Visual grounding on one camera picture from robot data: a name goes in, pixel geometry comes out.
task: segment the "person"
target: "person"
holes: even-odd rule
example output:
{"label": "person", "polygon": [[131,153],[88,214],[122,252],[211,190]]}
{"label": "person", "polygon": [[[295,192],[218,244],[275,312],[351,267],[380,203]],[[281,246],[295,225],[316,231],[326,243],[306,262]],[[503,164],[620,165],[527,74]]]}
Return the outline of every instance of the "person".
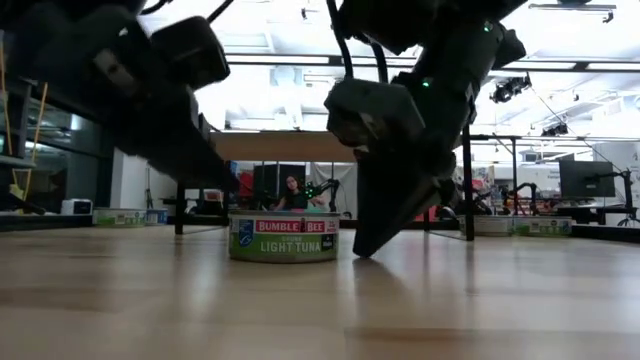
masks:
{"label": "person", "polygon": [[274,211],[304,210],[311,203],[314,206],[324,206],[324,200],[320,196],[308,199],[300,188],[298,180],[293,175],[287,176],[286,194],[280,199]]}

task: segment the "desk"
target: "desk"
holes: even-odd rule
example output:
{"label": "desk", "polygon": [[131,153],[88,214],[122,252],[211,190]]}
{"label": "desk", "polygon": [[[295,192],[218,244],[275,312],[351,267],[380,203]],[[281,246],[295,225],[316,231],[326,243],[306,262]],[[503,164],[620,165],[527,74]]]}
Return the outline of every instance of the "desk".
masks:
{"label": "desk", "polygon": [[560,216],[570,216],[578,224],[589,224],[592,222],[599,225],[606,225],[607,214],[635,214],[638,208],[627,209],[624,206],[567,206],[559,207],[556,212]]}

